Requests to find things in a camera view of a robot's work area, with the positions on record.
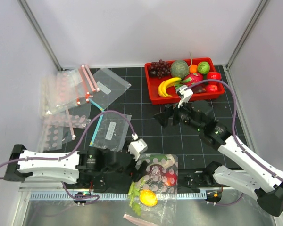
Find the orange zipper bag stack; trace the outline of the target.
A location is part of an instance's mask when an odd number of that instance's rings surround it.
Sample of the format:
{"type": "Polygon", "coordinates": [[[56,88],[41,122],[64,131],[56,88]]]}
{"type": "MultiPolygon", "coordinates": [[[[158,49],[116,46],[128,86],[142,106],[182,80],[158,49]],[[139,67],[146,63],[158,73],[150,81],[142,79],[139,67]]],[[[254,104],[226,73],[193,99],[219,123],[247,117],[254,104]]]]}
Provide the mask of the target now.
{"type": "Polygon", "coordinates": [[[88,65],[46,76],[41,81],[41,116],[84,105],[99,91],[88,65]]]}

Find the dark purple grapes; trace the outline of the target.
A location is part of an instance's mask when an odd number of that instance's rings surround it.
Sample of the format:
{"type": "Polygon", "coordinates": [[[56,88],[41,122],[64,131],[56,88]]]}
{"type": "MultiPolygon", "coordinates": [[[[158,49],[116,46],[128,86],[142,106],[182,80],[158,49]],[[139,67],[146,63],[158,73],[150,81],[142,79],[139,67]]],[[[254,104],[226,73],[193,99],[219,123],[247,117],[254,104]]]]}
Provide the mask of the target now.
{"type": "Polygon", "coordinates": [[[159,79],[171,75],[170,64],[160,59],[158,62],[151,62],[149,67],[149,76],[159,79]]]}

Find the green chili pepper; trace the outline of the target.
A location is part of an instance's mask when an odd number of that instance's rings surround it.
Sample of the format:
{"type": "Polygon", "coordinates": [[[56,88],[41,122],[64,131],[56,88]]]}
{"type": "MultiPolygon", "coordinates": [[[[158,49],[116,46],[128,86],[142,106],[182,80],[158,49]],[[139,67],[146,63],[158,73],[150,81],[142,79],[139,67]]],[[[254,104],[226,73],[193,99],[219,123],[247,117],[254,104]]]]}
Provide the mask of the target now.
{"type": "Polygon", "coordinates": [[[154,155],[149,155],[148,157],[146,157],[146,160],[149,160],[150,162],[153,162],[153,163],[158,163],[158,162],[167,161],[169,160],[169,158],[163,154],[154,154],[154,155]]]}

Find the red textured fruit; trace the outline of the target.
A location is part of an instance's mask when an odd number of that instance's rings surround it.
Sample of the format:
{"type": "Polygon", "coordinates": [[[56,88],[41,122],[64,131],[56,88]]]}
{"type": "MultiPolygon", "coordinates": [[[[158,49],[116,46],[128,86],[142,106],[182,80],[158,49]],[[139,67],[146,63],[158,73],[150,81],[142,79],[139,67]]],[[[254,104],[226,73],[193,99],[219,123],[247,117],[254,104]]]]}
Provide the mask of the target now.
{"type": "Polygon", "coordinates": [[[174,186],[177,184],[177,175],[175,173],[166,173],[165,174],[166,177],[166,186],[174,186]]]}

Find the yellow banana bunch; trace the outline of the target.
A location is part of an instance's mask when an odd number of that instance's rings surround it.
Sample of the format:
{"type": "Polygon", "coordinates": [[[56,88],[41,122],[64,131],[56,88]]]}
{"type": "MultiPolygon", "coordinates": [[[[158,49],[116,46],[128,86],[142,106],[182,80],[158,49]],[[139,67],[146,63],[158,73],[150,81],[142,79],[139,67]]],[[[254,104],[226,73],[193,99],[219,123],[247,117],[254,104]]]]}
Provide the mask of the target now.
{"type": "Polygon", "coordinates": [[[171,97],[171,95],[169,95],[166,90],[169,87],[174,86],[177,82],[180,82],[181,80],[182,79],[179,77],[173,77],[173,78],[163,81],[162,83],[160,83],[158,87],[158,95],[160,97],[171,97]]]}

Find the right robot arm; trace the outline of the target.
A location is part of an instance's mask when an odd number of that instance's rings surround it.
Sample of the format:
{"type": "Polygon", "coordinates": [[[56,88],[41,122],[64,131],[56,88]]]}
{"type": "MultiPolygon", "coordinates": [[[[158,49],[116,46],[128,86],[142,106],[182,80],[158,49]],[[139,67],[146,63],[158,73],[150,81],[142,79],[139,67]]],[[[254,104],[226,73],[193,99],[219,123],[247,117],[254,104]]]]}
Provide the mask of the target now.
{"type": "Polygon", "coordinates": [[[283,172],[264,161],[225,125],[216,121],[213,109],[206,101],[195,101],[191,105],[167,104],[162,112],[154,115],[164,128],[169,118],[173,119],[173,125],[182,123],[197,130],[204,143],[246,171],[245,174],[235,172],[213,161],[203,170],[203,181],[207,186],[232,187],[252,197],[268,214],[274,217],[282,214],[283,172]]]}

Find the green celery stalk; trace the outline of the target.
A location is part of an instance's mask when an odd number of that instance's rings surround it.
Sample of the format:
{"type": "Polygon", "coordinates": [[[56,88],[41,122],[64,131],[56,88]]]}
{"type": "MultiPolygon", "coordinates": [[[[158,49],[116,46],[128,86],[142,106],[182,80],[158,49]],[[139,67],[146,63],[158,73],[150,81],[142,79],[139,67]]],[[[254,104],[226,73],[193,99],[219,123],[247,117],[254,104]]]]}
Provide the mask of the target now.
{"type": "Polygon", "coordinates": [[[166,186],[165,174],[175,173],[178,175],[178,162],[172,156],[168,156],[169,160],[153,163],[144,159],[137,162],[138,168],[142,162],[146,161],[148,167],[147,174],[139,181],[132,182],[128,192],[129,207],[137,215],[141,216],[146,211],[160,211],[176,202],[177,200],[177,184],[174,186],[166,186]],[[158,203],[154,207],[143,205],[139,200],[142,190],[151,190],[156,194],[158,203]]]}

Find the green cantaloupe melon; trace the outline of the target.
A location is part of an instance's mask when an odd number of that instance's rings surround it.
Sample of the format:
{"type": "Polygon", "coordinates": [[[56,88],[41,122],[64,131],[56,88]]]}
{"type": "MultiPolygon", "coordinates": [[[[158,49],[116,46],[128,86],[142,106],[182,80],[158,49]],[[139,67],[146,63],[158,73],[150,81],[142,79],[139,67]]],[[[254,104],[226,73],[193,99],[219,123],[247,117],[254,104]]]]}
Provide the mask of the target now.
{"type": "Polygon", "coordinates": [[[184,79],[189,74],[188,64],[183,60],[174,61],[170,67],[172,77],[184,79]]]}

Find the yellow lemon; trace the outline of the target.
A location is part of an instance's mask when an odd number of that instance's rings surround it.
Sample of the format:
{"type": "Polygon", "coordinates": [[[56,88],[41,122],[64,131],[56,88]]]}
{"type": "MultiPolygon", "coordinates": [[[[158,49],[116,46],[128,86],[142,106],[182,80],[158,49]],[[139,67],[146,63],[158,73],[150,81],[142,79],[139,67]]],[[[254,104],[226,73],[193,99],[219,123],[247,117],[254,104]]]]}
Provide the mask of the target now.
{"type": "Polygon", "coordinates": [[[154,207],[158,203],[156,194],[151,190],[142,190],[139,195],[140,202],[148,207],[154,207]]]}

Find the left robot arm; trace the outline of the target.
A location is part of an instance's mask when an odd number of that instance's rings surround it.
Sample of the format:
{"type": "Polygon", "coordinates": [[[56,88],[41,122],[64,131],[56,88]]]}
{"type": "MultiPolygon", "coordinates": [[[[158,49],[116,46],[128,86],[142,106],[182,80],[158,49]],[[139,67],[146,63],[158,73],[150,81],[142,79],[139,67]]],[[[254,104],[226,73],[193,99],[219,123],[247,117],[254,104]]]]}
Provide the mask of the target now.
{"type": "Polygon", "coordinates": [[[37,153],[23,145],[15,145],[3,179],[24,182],[32,180],[62,181],[86,188],[90,182],[103,187],[106,181],[135,181],[140,179],[147,163],[139,169],[140,155],[148,149],[146,143],[133,141],[120,151],[90,147],[73,153],[37,153]]]}

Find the pink dotted zip bag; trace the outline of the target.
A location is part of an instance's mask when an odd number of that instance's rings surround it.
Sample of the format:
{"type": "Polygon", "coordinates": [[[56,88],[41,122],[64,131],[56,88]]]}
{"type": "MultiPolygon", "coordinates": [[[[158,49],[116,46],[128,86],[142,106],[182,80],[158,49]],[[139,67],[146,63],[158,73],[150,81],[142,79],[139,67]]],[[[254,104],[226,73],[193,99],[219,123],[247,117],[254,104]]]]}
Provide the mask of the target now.
{"type": "Polygon", "coordinates": [[[142,154],[138,169],[145,175],[131,183],[123,218],[137,226],[174,226],[177,205],[178,160],[172,154],[142,154]]]}

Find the pink dragon fruit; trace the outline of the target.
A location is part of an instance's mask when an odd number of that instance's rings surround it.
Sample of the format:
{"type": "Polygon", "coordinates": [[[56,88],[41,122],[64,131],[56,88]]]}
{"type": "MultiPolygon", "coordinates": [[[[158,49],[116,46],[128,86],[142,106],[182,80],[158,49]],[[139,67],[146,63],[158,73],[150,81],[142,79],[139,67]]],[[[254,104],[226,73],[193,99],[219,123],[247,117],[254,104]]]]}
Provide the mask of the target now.
{"type": "Polygon", "coordinates": [[[180,83],[182,85],[190,86],[194,83],[203,80],[203,75],[200,73],[190,73],[188,74],[180,83]]]}

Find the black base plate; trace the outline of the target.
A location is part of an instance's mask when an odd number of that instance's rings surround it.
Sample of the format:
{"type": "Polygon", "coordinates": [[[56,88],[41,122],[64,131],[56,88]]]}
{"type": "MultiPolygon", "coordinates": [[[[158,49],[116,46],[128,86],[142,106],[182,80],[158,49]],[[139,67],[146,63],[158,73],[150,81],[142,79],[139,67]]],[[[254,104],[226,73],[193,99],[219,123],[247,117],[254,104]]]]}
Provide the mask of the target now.
{"type": "MultiPolygon", "coordinates": [[[[75,184],[66,184],[67,189],[88,189],[93,187],[96,193],[125,194],[129,191],[132,178],[120,173],[104,173],[101,175],[79,174],[75,184]]],[[[202,169],[179,169],[177,185],[180,193],[195,192],[197,189],[218,188],[220,184],[209,182],[203,176],[202,169]]]]}

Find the red tomato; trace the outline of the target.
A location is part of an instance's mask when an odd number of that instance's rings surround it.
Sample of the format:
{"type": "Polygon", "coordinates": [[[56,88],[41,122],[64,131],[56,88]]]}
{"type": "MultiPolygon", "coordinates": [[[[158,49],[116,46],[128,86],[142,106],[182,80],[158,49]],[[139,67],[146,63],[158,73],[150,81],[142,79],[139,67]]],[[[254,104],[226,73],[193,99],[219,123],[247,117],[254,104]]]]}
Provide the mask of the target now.
{"type": "Polygon", "coordinates": [[[205,86],[206,93],[216,93],[218,92],[218,86],[215,84],[208,84],[205,86]]]}

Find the green leafy cabbage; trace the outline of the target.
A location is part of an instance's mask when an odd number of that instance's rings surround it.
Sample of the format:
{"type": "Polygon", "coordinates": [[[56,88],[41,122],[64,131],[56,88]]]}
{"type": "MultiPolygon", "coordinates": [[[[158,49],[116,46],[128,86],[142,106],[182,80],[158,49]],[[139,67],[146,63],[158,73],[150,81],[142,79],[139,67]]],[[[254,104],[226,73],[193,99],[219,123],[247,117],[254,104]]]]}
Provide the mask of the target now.
{"type": "Polygon", "coordinates": [[[210,71],[210,65],[206,61],[202,61],[197,66],[197,72],[206,75],[210,71]]]}

